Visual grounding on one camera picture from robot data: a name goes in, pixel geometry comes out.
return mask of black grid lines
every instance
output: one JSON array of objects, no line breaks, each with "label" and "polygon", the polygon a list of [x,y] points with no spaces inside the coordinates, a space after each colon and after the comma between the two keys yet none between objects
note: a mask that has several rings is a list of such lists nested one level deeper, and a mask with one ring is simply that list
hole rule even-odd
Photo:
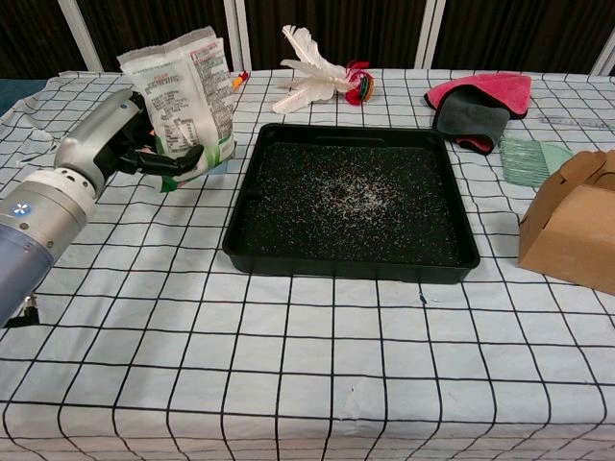
[{"label": "black grid lines", "polygon": [[[363,107],[282,116],[291,71],[254,72],[229,174],[167,195],[115,176],[38,289],[42,324],[0,332],[0,459],[615,458],[615,297],[516,266],[535,190],[497,150],[447,144],[482,256],[462,284],[249,277],[220,249],[263,124],[426,128],[425,92],[469,74],[374,70]],[[505,135],[615,146],[609,78],[530,75]],[[126,85],[68,73],[5,115],[0,197]]]}]

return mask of plastic bag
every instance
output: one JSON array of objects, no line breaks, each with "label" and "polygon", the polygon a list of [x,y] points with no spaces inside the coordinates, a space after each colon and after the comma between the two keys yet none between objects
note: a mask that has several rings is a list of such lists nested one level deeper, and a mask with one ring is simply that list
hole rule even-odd
[{"label": "plastic bag", "polygon": [[220,165],[234,154],[233,90],[224,40],[211,27],[117,59],[145,98],[159,154],[177,158],[191,146],[204,153],[194,170],[163,179],[163,191]]}]

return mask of white tablecloth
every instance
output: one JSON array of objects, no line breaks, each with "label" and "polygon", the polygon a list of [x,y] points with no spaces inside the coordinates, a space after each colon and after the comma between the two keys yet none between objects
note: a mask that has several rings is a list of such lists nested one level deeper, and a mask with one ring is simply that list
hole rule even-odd
[{"label": "white tablecloth", "polygon": [[[447,144],[481,254],[461,284],[250,277],[220,250],[263,124],[428,127],[424,93],[467,74],[377,70],[364,107],[282,116],[288,72],[254,72],[227,175],[168,195],[115,176],[38,289],[41,325],[0,331],[0,459],[615,459],[615,297],[517,267],[535,191],[497,151]],[[615,148],[609,78],[532,78],[505,135]],[[66,73],[17,103],[0,198],[128,86]]]}]

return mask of brown paper box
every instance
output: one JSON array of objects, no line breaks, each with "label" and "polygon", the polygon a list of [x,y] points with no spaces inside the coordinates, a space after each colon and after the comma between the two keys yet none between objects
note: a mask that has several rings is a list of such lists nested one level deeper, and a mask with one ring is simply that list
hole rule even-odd
[{"label": "brown paper box", "polygon": [[579,152],[540,187],[519,265],[615,295],[615,151]]}]

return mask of black tray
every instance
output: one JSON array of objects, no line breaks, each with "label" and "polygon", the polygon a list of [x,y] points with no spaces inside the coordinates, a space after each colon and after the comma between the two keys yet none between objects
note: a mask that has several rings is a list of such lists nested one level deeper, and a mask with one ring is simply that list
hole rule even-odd
[{"label": "black tray", "polygon": [[223,249],[277,276],[456,283],[479,264],[432,130],[262,127]]}]

